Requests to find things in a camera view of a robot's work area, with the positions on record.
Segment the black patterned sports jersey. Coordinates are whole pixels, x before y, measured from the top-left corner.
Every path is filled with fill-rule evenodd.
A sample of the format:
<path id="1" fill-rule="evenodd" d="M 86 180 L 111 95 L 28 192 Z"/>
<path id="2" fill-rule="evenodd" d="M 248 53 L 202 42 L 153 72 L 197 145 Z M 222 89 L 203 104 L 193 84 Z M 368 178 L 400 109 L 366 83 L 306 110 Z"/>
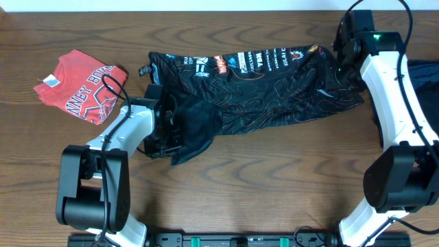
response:
<path id="1" fill-rule="evenodd" d="M 319 45 L 197 57 L 152 51 L 149 59 L 139 74 L 177 100 L 181 147 L 168 156 L 172 165 L 201 154 L 217 135 L 301 124 L 363 102 L 357 92 L 329 90 L 336 60 Z"/>

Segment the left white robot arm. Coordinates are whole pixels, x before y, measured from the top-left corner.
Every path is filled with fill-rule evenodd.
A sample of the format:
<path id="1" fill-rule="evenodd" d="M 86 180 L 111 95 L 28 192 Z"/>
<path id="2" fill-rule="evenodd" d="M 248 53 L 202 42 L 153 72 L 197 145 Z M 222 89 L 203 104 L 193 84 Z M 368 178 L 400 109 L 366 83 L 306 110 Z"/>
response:
<path id="1" fill-rule="evenodd" d="M 176 109 L 176 99 L 151 84 L 144 97 L 127 97 L 98 137 L 63 150 L 56 219 L 87 232 L 70 236 L 68 246 L 153 246 L 147 226 L 130 214 L 129 160 L 140 145 L 150 158 L 176 153 Z"/>

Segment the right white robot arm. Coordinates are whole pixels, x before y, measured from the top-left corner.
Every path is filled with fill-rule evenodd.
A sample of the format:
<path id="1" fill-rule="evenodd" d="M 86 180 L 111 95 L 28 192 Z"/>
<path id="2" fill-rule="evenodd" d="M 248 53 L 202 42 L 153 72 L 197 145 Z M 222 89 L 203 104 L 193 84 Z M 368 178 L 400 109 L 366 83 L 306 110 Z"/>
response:
<path id="1" fill-rule="evenodd" d="M 347 11 L 337 28 L 335 78 L 369 92 L 383 152 L 364 174 L 364 198 L 340 221 L 330 246 L 409 246 L 407 236 L 384 231 L 438 201 L 438 135 L 412 86 L 406 46 L 398 32 L 376 30 L 369 10 Z"/>

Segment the dark blue clothes pile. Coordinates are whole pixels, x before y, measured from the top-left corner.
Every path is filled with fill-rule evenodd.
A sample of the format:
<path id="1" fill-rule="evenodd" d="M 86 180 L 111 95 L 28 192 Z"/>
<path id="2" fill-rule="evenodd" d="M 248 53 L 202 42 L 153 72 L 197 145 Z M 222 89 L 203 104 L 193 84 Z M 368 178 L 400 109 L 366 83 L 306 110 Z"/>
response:
<path id="1" fill-rule="evenodd" d="M 438 140 L 438 62 L 409 60 L 402 64 L 403 86 L 416 121 L 428 142 Z M 396 65 L 374 60 L 361 70 L 375 107 L 383 149 L 407 141 L 423 146 L 396 78 Z"/>

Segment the red folded t-shirt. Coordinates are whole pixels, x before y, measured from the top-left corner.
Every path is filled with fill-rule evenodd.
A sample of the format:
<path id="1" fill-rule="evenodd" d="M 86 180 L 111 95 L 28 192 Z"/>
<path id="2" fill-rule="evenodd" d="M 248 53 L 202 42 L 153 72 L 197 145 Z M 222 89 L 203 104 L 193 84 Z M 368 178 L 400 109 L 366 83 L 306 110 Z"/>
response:
<path id="1" fill-rule="evenodd" d="M 117 102 L 128 74 L 74 49 L 58 58 L 54 72 L 34 87 L 38 98 L 70 115 L 102 124 Z"/>

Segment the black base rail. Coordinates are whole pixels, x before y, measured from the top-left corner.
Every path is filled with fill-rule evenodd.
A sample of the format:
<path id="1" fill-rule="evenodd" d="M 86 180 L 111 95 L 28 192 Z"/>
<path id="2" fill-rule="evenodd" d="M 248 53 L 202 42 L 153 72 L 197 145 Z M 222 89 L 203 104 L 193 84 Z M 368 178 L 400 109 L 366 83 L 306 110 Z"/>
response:
<path id="1" fill-rule="evenodd" d="M 94 243 L 92 235 L 75 234 L 68 237 L 68 247 L 86 246 L 124 246 L 115 241 L 105 240 L 103 244 Z M 207 235 L 182 233 L 148 233 L 143 246 L 152 247 L 341 247 L 338 233 L 315 230 L 310 227 L 300 227 L 292 235 Z M 407 233 L 382 233 L 375 239 L 373 247 L 411 247 L 411 239 Z"/>

